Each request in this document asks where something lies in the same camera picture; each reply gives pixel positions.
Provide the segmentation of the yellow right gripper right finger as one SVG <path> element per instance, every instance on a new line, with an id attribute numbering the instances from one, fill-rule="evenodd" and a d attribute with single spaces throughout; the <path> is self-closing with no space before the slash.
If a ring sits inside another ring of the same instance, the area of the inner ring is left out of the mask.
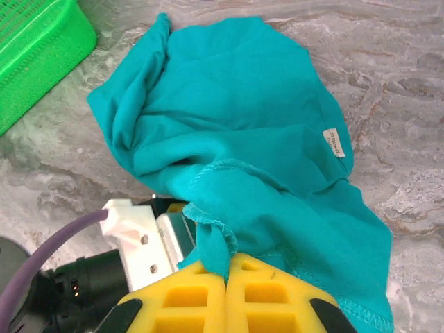
<path id="1" fill-rule="evenodd" d="M 227 332 L 356 332 L 327 292 L 254 257 L 237 254 L 225 295 Z"/>

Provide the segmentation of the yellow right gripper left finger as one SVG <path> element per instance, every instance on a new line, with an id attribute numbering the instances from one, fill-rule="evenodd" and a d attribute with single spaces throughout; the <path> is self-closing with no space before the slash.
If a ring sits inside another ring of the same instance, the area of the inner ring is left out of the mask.
<path id="1" fill-rule="evenodd" d="M 195 263 L 124 296 L 97 332 L 224 332 L 225 282 Z"/>

